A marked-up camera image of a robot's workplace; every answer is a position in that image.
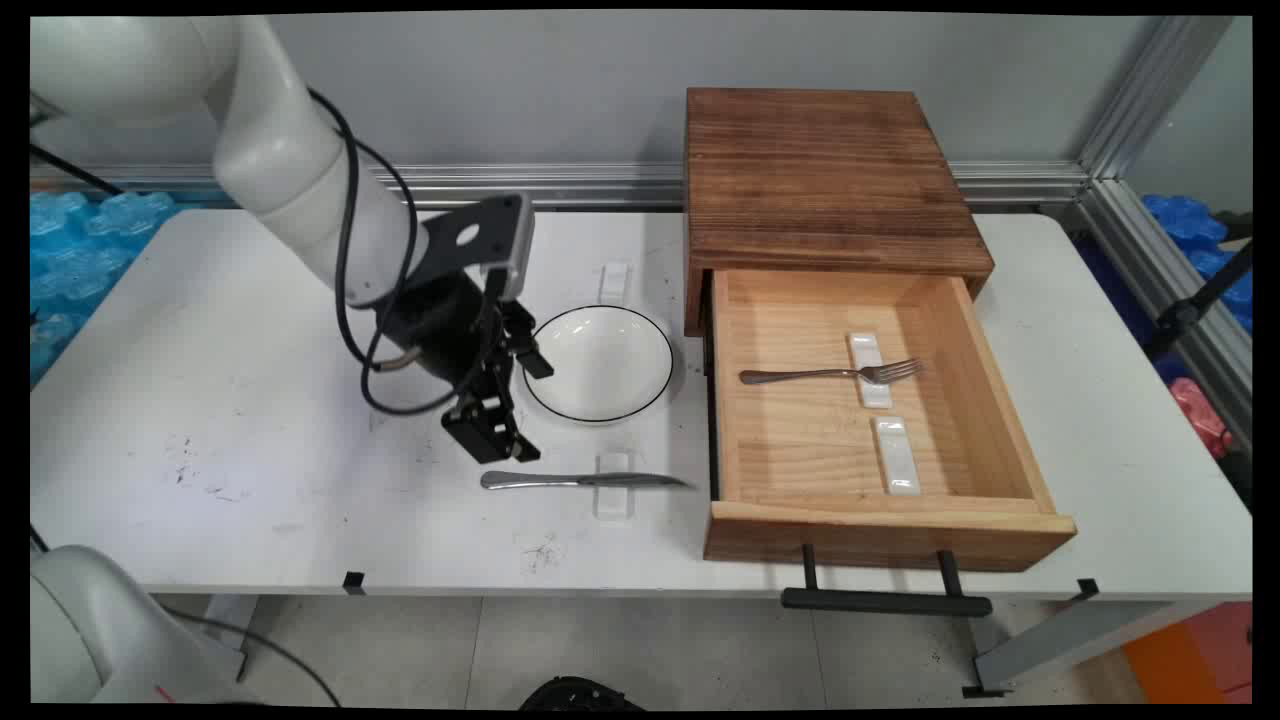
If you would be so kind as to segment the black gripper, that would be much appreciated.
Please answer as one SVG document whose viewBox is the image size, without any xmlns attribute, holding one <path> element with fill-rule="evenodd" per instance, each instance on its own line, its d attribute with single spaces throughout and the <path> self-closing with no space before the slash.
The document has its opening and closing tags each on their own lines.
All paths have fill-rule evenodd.
<svg viewBox="0 0 1280 720">
<path fill-rule="evenodd" d="M 541 452 L 516 421 L 509 392 L 513 368 L 493 365 L 500 331 L 507 352 L 531 378 L 552 377 L 554 368 L 538 346 L 532 314 L 515 300 L 497 300 L 484 311 L 486 300 L 470 275 L 452 273 L 402 290 L 393 304 L 378 309 L 378 324 L 399 348 L 420 350 L 416 363 L 452 387 L 461 386 L 477 355 L 485 354 L 484 369 L 460 391 L 442 427 L 476 462 L 532 462 Z"/>
</svg>

